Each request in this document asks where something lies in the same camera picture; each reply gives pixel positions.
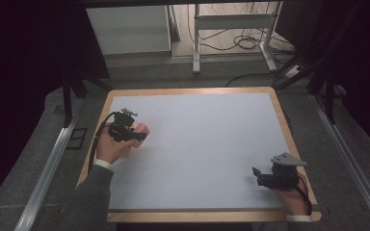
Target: white shirt cuff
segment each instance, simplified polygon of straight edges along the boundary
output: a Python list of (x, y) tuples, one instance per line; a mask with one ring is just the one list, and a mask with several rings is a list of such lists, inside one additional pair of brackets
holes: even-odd
[(310, 216), (286, 216), (287, 221), (290, 222), (312, 222)]
[(94, 159), (94, 161), (92, 162), (93, 165), (97, 165), (97, 166), (101, 166), (101, 167), (105, 167), (111, 171), (115, 171), (114, 169), (114, 166), (108, 162), (105, 162), (105, 161), (102, 161), (102, 160), (98, 160), (98, 159)]

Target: light wooden floor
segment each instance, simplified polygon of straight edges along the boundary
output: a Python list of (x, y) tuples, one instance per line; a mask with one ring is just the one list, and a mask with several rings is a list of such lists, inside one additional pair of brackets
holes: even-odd
[[(270, 2), (268, 13), (270, 13), (275, 7), (276, 2)], [(195, 14), (195, 5), (176, 5), (173, 6), (175, 10), (176, 17), (178, 18), (179, 23), (179, 32), (181, 41), (172, 42), (172, 56), (191, 56), (193, 54), (194, 43), (190, 38), (194, 38), (194, 14)], [(199, 7), (199, 14), (239, 14), (239, 13), (265, 13), (268, 8), (268, 2), (262, 3), (225, 3), (225, 4), (201, 4)], [(210, 31), (199, 31), (201, 38), (206, 38), (211, 35), (214, 35), (221, 30), (210, 30)], [(240, 36), (243, 30), (228, 30), (224, 33), (221, 33), (213, 38), (200, 39), (200, 43), (209, 44), (214, 47), (221, 49), (228, 48), (234, 45), (234, 38)], [(246, 29), (244, 31), (244, 36), (253, 36), (257, 39), (260, 39), (262, 32), (256, 29)], [(273, 33), (273, 37), (277, 39), (284, 39)], [(252, 47), (251, 42), (244, 42), (242, 45), (247, 47)], [(280, 50), (292, 50), (294, 49), (293, 45), (272, 39), (270, 45), (280, 49)], [(245, 50), (241, 47), (234, 47), (226, 51), (219, 51), (212, 49), (207, 46), (200, 47), (201, 55), (211, 55), (211, 54), (240, 54), (240, 53), (258, 53), (260, 48), (257, 46), (251, 50)]]

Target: gray sleeve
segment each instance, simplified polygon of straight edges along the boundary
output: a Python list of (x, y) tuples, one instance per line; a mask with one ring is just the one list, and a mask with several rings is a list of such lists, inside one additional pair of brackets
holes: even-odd
[(113, 172), (92, 166), (90, 173), (75, 190), (66, 207), (61, 230), (104, 230), (110, 202)]
[(288, 231), (309, 231), (313, 230), (312, 222), (288, 222)]

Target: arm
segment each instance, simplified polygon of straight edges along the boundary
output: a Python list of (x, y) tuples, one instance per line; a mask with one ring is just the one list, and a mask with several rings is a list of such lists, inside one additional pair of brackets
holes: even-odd
[(111, 164), (135, 141), (116, 142), (105, 128), (96, 148), (96, 160), (74, 192), (61, 230), (104, 230), (110, 202)]
[[(306, 178), (300, 173), (299, 177), (303, 180), (299, 181), (299, 188), (305, 192)], [(289, 231), (308, 231), (313, 229), (313, 223), (311, 222), (311, 217), (307, 215), (304, 200), (297, 191), (271, 190), (280, 196), (284, 208), (288, 212), (287, 221)]]

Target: hand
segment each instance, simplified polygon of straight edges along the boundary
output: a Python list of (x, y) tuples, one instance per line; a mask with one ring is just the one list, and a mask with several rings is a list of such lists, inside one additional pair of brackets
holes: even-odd
[(98, 140), (96, 156), (98, 160), (114, 163), (119, 159), (125, 149), (134, 145), (136, 140), (117, 142), (108, 133), (109, 127), (106, 126), (101, 132)]
[[(299, 179), (299, 188), (306, 192), (307, 187), (307, 179), (304, 175), (299, 173), (299, 177), (303, 179)], [(288, 211), (289, 215), (292, 216), (306, 216), (307, 215), (307, 208), (305, 206), (304, 200), (302, 196), (296, 191), (282, 191), (279, 189), (270, 189), (275, 192), (278, 196), (280, 196), (284, 208)]]

